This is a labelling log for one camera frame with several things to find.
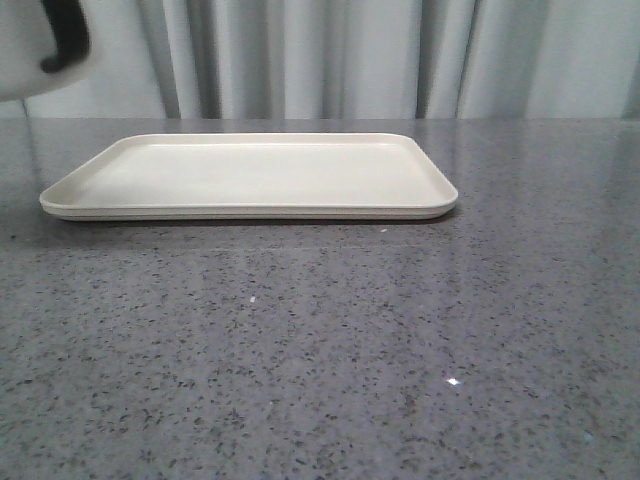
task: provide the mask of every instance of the white mug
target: white mug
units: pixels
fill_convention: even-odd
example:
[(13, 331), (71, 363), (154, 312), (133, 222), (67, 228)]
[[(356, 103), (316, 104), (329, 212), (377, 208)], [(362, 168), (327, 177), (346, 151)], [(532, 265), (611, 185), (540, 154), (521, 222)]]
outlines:
[(94, 56), (84, 0), (0, 0), (0, 101), (62, 87)]

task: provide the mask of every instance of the white tray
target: white tray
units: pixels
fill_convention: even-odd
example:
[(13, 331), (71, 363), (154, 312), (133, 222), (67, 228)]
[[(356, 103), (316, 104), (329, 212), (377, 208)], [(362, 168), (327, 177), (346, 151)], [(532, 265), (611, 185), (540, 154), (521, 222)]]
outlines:
[(141, 135), (40, 195), (67, 220), (431, 218), (457, 190), (410, 138), (386, 133)]

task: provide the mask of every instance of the white curtain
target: white curtain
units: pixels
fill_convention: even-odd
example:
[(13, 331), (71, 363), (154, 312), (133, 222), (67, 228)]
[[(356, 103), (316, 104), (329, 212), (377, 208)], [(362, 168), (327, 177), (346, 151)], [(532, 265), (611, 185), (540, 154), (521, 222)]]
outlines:
[(85, 3), (97, 45), (87, 76), (0, 103), (0, 116), (640, 113), (638, 0)]

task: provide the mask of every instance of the countertop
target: countertop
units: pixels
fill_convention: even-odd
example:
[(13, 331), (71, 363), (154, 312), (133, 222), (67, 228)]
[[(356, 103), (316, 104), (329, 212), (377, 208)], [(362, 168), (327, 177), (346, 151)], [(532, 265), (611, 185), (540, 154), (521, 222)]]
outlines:
[[(38, 204), (122, 137), (240, 131), (409, 135), (458, 206)], [(0, 169), (0, 478), (640, 478), (640, 122), (2, 120)]]

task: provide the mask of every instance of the curtain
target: curtain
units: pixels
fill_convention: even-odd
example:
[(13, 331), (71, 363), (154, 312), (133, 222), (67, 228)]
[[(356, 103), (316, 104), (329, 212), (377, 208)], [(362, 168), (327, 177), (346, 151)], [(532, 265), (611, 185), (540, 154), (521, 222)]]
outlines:
[(638, 0), (85, 0), (95, 62), (0, 116), (640, 113)]

